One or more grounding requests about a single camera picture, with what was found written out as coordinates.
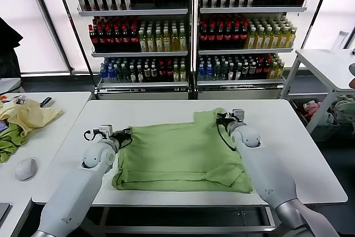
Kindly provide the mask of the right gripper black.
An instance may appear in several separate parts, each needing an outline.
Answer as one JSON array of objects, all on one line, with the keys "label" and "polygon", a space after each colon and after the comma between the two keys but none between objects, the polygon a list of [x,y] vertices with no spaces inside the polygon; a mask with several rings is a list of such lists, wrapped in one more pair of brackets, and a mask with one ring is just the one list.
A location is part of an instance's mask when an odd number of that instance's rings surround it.
[{"label": "right gripper black", "polygon": [[217,125],[221,125],[228,130],[228,125],[235,122],[235,117],[230,113],[217,113]]}]

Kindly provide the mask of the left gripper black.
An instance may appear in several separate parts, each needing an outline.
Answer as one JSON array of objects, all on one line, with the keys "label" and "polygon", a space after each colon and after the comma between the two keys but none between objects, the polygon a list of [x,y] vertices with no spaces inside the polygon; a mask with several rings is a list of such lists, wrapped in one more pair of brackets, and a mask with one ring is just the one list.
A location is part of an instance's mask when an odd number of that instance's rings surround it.
[{"label": "left gripper black", "polygon": [[118,142],[118,148],[125,148],[131,144],[132,127],[125,128],[120,131],[114,132],[111,137]]}]

